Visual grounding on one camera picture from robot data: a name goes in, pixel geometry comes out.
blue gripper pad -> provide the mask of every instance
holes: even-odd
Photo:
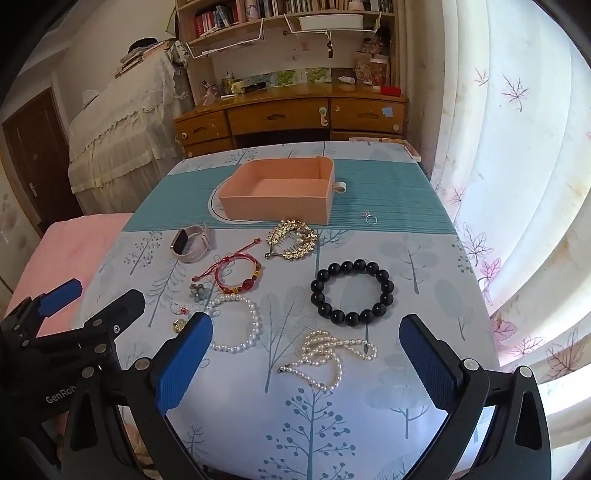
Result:
[[[195,372],[209,344],[212,342],[213,323],[211,318],[204,313],[195,313],[184,329],[175,339],[167,340],[160,353],[167,347],[167,343],[174,350],[170,352],[170,360],[163,366],[160,379],[156,386],[156,405],[164,416],[171,408],[178,404],[187,391]]]
[[[59,312],[82,295],[82,283],[72,278],[47,293],[39,303],[37,313],[42,317],[50,317]]]
[[[426,332],[421,331],[421,327],[415,323],[416,320],[420,322]],[[426,334],[430,336],[432,342],[438,344],[439,350],[442,351],[440,353],[450,353],[452,356],[456,356],[449,345],[435,339],[418,316],[407,315],[402,319],[399,328],[400,344],[421,379],[429,397],[431,397],[433,404],[439,410],[445,410],[449,413],[456,405],[457,382],[444,359],[430,345]]]

watch face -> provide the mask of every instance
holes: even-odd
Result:
[[[187,236],[187,232],[183,228],[177,232],[177,235],[174,237],[173,244],[170,245],[170,248],[177,255],[182,255],[184,248],[187,246],[188,239],[189,237]]]

door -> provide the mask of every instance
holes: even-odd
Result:
[[[15,170],[42,225],[82,216],[70,188],[69,148],[51,89],[22,106],[2,126]]]

teal stripe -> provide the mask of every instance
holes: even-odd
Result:
[[[187,225],[210,228],[270,228],[274,222],[235,225],[216,220],[207,203],[236,166],[169,175],[144,200],[124,231],[175,230]],[[415,163],[335,160],[336,179],[347,192],[336,194],[329,227],[375,232],[456,233],[437,195]],[[378,219],[366,221],[364,212]]]

black bead bracelet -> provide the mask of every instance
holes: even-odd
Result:
[[[342,310],[333,310],[332,305],[325,301],[324,290],[325,282],[329,281],[331,277],[344,273],[349,275],[351,273],[363,273],[367,272],[370,275],[375,276],[376,280],[380,283],[380,289],[382,294],[379,296],[379,302],[369,309],[365,309],[361,313],[349,312],[347,315]],[[312,290],[312,296],[310,301],[318,307],[318,313],[324,318],[330,318],[330,320],[336,324],[341,325],[347,323],[350,327],[354,327],[361,323],[369,324],[374,321],[374,318],[381,317],[386,314],[386,307],[394,302],[394,283],[389,279],[390,275],[384,269],[380,269],[376,262],[365,263],[364,260],[355,260],[355,263],[345,261],[340,265],[338,263],[331,263],[328,270],[318,270],[316,274],[316,280],[310,284]]]

